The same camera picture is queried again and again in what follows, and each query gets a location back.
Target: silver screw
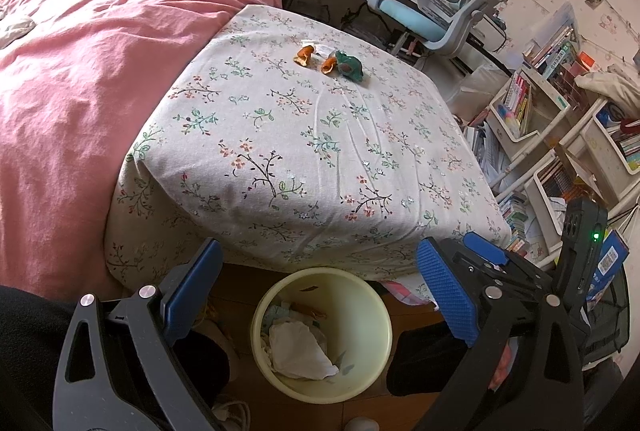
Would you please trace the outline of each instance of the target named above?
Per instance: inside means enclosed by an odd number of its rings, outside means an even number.
[[[489,299],[500,299],[502,297],[502,290],[497,286],[488,286],[484,289],[484,293]]]
[[[144,299],[150,298],[155,293],[156,293],[156,287],[154,287],[153,285],[145,285],[138,291],[138,294],[140,294],[140,297]]]
[[[93,294],[84,294],[84,296],[82,296],[82,299],[80,300],[80,304],[82,306],[89,306],[94,301],[95,301],[95,297]]]
[[[556,294],[549,294],[546,297],[546,302],[553,307],[560,306],[560,298]]]

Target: bed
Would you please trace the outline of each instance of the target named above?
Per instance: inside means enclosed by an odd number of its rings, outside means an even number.
[[[73,301],[121,294],[102,245],[122,161],[247,4],[280,0],[0,0],[37,24],[0,50],[2,284]]]
[[[358,57],[364,80],[306,68],[313,40]],[[159,280],[206,236],[225,261],[330,266],[430,293],[426,236],[510,237],[434,83],[389,54],[296,14],[249,5],[193,58],[120,169],[106,262],[131,289]]]

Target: pink blanket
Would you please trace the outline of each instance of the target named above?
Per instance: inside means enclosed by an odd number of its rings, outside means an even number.
[[[0,50],[0,282],[50,299],[116,297],[102,237],[130,144],[233,15],[280,0],[0,4],[37,23]]]

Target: trash can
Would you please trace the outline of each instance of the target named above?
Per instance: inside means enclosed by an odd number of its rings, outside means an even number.
[[[267,308],[281,301],[326,314],[320,325],[327,356],[340,371],[322,381],[273,373],[260,346]],[[380,296],[363,280],[336,268],[308,268],[278,281],[262,297],[251,323],[251,348],[258,368],[281,392],[302,402],[333,404],[355,397],[382,374],[391,353],[391,320]]]

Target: white floral fabric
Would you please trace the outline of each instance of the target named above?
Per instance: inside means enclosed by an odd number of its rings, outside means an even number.
[[[359,58],[361,84],[293,62],[303,39]],[[510,230],[434,83],[348,34],[249,5],[193,59],[127,154],[105,248],[127,287],[213,236],[225,261],[330,266],[429,297],[427,236]]]

